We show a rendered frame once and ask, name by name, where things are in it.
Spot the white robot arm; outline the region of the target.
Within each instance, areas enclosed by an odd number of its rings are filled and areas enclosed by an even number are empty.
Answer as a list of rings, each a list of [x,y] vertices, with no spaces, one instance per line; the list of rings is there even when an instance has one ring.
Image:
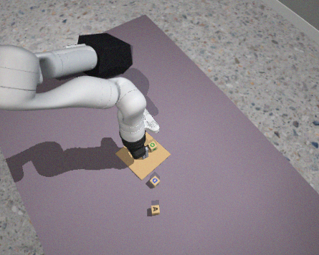
[[[81,76],[48,92],[36,93],[37,87],[43,82],[42,75],[47,79],[64,77],[94,69],[96,64],[95,50],[85,44],[38,53],[15,45],[1,44],[0,110],[30,111],[70,107],[109,109],[115,105],[120,108],[120,128],[127,133],[140,130],[146,99],[124,77],[103,79]]]

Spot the tan flat mat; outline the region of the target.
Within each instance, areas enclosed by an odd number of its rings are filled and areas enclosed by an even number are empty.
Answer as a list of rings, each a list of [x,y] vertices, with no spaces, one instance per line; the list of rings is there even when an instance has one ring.
[[[157,150],[151,152],[148,144],[152,141],[157,145]],[[154,138],[146,132],[146,141],[144,146],[148,148],[148,157],[145,159],[134,159],[128,149],[122,147],[116,155],[141,179],[143,180],[149,173],[157,168],[171,154],[160,145]]]

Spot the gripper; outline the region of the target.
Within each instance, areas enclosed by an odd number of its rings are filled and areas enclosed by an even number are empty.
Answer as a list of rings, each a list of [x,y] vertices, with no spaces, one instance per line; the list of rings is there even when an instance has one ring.
[[[146,130],[152,133],[159,131],[158,123],[153,119],[151,114],[145,109],[143,113],[143,126],[134,133],[127,133],[119,126],[120,137],[124,146],[129,150],[134,159],[145,159],[148,157],[148,148],[144,146],[146,141]]]

